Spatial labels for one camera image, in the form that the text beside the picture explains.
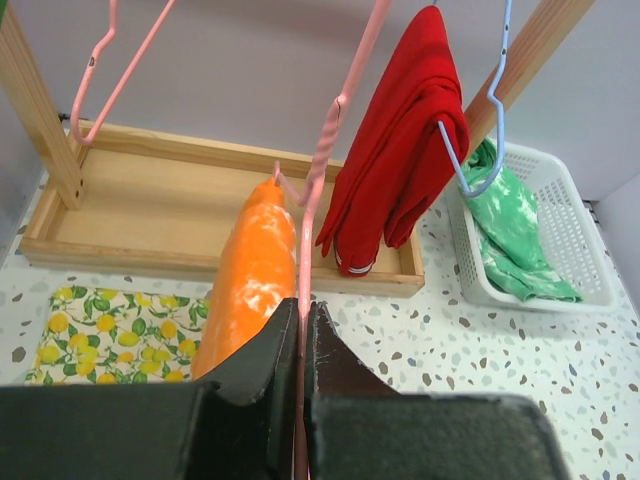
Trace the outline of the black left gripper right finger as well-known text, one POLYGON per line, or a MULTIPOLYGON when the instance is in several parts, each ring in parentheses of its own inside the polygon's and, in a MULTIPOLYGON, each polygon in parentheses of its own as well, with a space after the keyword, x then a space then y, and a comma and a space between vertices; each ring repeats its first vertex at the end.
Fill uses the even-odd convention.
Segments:
POLYGON ((305 427, 313 479, 566 479, 554 430, 512 394, 401 394, 309 316, 305 427))

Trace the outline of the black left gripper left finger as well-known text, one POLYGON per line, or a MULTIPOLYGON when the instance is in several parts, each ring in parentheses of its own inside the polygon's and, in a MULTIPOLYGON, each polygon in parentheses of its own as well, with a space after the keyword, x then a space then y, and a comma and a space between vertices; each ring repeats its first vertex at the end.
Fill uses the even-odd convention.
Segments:
POLYGON ((198 380, 5 387, 5 479, 288 479, 298 308, 198 380))

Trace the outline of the orange tie-dye trousers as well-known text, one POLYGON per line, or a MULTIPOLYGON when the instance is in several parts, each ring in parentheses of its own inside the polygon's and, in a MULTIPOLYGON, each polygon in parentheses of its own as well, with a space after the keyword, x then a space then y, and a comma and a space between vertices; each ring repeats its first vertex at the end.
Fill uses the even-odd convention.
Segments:
POLYGON ((282 189, 269 179, 241 208, 220 256, 196 380, 257 335, 282 300, 296 293, 296 229, 282 189))

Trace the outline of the green tie-dye trousers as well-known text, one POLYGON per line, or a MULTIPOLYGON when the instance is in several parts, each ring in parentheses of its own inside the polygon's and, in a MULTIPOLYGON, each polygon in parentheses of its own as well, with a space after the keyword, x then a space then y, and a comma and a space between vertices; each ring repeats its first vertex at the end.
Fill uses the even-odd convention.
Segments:
POLYGON ((523 302, 583 300, 547 262, 536 198, 508 167, 479 196, 463 200, 474 219, 485 274, 496 289, 523 302))

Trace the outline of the blue wire hanger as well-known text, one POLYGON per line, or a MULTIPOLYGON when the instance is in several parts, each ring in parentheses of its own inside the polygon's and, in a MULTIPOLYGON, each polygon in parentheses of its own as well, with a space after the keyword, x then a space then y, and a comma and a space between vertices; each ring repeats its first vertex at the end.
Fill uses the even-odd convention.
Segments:
POLYGON ((495 112, 491 113, 488 106, 480 107, 479 100, 482 95, 481 92, 478 92, 476 94, 473 101, 465 111, 465 116, 467 117, 467 124, 469 126, 469 132, 473 134, 478 134, 480 141, 483 141, 487 135, 487 133, 481 132, 481 128, 488 127, 489 129, 492 129, 492 126, 489 124, 490 120, 494 120, 497 127, 496 160, 493 164, 492 169, 487 174, 485 181, 482 184, 478 185, 475 190, 473 190, 466 181, 463 168, 456 156, 456 152, 449 139, 444 123, 442 121, 437 122, 439 132, 443 139, 450 162, 455 170, 456 176, 460 183, 460 187, 462 188, 462 193, 467 198, 477 198, 482 193, 484 193, 490 187, 490 185, 493 183, 496 177, 501 173, 501 169, 504 163, 505 108, 502 101, 496 97, 496 90, 497 90, 497 87, 499 86, 499 83, 503 77, 503 74, 506 68, 511 15, 512 15, 512 1, 506 0, 505 8, 504 8, 502 33, 501 33, 499 62, 496 65, 496 68, 494 69, 493 77, 487 80, 486 85, 483 86, 483 91, 484 91, 486 100, 493 106, 495 112))

